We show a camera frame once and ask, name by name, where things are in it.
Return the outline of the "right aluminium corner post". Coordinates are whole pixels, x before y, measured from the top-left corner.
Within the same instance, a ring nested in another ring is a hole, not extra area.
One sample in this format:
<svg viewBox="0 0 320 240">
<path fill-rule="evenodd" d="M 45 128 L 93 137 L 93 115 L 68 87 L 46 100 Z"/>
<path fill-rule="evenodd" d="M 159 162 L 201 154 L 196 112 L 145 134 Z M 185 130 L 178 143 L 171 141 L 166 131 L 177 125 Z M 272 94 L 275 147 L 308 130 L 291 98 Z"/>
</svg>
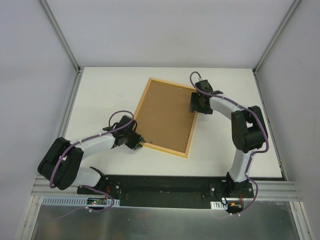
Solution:
<svg viewBox="0 0 320 240">
<path fill-rule="evenodd" d="M 277 26 L 275 32 L 273 33 L 270 41 L 268 42 L 258 62 L 256 63 L 255 67 L 252 69 L 254 76 L 257 75 L 257 73 L 263 66 L 264 62 L 267 60 L 267 58 L 271 54 L 277 41 L 281 37 L 282 33 L 286 29 L 287 25 L 289 24 L 290 20 L 292 19 L 292 17 L 294 16 L 295 12 L 297 11 L 297 9 L 299 8 L 302 2 L 303 2 L 302 0 L 293 0 L 292 3 L 290 4 L 288 10 L 286 11 L 286 13 L 284 14 L 284 17 L 282 18 L 279 25 Z"/>
</svg>

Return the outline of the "aluminium corner post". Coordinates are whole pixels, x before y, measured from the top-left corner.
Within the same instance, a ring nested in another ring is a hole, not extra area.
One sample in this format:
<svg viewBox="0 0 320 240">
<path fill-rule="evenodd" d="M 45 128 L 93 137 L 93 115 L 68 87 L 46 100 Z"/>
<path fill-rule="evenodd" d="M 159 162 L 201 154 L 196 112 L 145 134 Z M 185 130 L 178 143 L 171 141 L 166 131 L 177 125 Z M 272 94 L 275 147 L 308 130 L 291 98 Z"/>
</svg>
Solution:
<svg viewBox="0 0 320 240">
<path fill-rule="evenodd" d="M 38 0 L 37 1 L 44 13 L 44 15 L 46 16 L 52 30 L 54 31 L 54 34 L 58 40 L 58 42 L 60 43 L 63 51 L 65 52 L 68 60 L 71 62 L 74 70 L 76 73 L 79 73 L 81 71 L 81 66 L 79 65 L 78 61 L 76 60 L 76 57 L 70 47 L 70 45 L 67 42 L 67 39 L 48 3 L 47 0 Z"/>
<path fill-rule="evenodd" d="M 284 14 L 284 17 L 282 18 L 279 25 L 277 26 L 275 32 L 273 33 L 270 41 L 268 42 L 258 62 L 256 63 L 255 67 L 252 69 L 254 76 L 257 75 L 257 73 L 263 66 L 264 62 L 267 60 L 267 58 L 271 54 L 277 41 L 281 37 L 282 33 L 286 29 L 287 25 L 289 24 L 290 20 L 292 19 L 292 17 L 294 16 L 295 12 L 297 11 L 297 9 L 299 8 L 302 2 L 303 2 L 302 0 L 293 0 L 292 3 L 290 4 L 288 10 L 286 11 L 286 13 Z"/>
</svg>

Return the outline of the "aluminium front rail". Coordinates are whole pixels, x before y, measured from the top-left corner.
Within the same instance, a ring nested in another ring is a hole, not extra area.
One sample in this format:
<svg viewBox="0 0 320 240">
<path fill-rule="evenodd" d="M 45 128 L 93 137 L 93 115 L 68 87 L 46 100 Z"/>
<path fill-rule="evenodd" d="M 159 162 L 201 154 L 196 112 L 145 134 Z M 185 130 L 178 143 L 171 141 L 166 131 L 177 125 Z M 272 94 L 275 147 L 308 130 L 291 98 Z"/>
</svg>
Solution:
<svg viewBox="0 0 320 240">
<path fill-rule="evenodd" d="M 258 201 L 288 201 L 301 202 L 302 196 L 298 186 L 293 181 L 255 180 L 258 185 Z M 43 176 L 37 176 L 31 191 L 32 196 L 64 196 L 75 197 L 78 187 L 71 185 L 65 190 L 50 188 L 49 181 Z"/>
</svg>

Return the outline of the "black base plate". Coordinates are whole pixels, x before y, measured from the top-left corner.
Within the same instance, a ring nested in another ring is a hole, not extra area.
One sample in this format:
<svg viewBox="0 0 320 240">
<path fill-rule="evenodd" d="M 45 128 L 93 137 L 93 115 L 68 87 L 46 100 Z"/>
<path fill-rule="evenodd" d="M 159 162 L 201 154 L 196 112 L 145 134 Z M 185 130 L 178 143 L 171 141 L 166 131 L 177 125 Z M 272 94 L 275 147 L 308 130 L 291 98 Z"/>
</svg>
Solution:
<svg viewBox="0 0 320 240">
<path fill-rule="evenodd" d="M 254 197 L 248 180 L 232 183 L 226 177 L 105 175 L 94 189 L 122 207 L 209 209 L 212 202 Z"/>
</svg>

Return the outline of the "left aluminium corner post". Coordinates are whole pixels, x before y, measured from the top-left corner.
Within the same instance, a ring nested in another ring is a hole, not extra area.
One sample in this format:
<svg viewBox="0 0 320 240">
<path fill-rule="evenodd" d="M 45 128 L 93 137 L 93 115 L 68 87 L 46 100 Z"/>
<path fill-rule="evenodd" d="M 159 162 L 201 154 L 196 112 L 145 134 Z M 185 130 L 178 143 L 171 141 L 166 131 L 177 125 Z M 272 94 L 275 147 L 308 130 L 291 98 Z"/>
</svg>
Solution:
<svg viewBox="0 0 320 240">
<path fill-rule="evenodd" d="M 60 43 L 63 51 L 65 52 L 68 60 L 71 62 L 74 70 L 76 73 L 79 73 L 81 71 L 81 66 L 79 65 L 78 61 L 76 60 L 76 57 L 70 47 L 70 45 L 67 42 L 67 39 L 48 3 L 47 0 L 38 0 L 37 1 L 44 13 L 44 15 L 46 16 L 52 30 L 54 31 L 54 34 L 58 40 L 58 42 Z"/>
</svg>

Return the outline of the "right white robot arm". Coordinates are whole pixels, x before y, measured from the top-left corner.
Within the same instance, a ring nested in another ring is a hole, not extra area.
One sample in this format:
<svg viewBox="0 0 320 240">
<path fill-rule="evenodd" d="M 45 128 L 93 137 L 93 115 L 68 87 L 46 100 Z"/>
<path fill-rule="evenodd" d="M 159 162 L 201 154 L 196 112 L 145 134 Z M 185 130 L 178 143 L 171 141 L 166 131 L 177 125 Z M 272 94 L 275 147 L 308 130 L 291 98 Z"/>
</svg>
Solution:
<svg viewBox="0 0 320 240">
<path fill-rule="evenodd" d="M 249 170 L 254 155 L 269 150 L 268 132 L 260 107 L 244 107 L 214 91 L 207 80 L 192 83 L 190 112 L 212 115 L 219 112 L 231 121 L 231 137 L 236 148 L 231 169 L 226 174 L 225 192 L 237 197 L 249 184 Z"/>
</svg>

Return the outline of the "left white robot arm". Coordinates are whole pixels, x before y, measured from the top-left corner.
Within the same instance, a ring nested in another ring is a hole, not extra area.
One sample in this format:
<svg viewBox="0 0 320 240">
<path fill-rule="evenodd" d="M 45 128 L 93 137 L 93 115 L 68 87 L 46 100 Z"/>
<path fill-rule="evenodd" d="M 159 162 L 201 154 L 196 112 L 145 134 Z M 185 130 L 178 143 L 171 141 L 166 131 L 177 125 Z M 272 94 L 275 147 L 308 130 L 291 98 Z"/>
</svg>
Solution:
<svg viewBox="0 0 320 240">
<path fill-rule="evenodd" d="M 78 140 L 58 137 L 41 160 L 37 172 L 49 181 L 50 188 L 66 190 L 75 184 L 88 186 L 99 195 L 105 191 L 106 175 L 95 167 L 81 167 L 81 162 L 105 150 L 125 145 L 131 150 L 142 147 L 143 137 L 137 133 L 138 122 L 123 115 L 120 121 L 109 123 L 98 133 Z"/>
</svg>

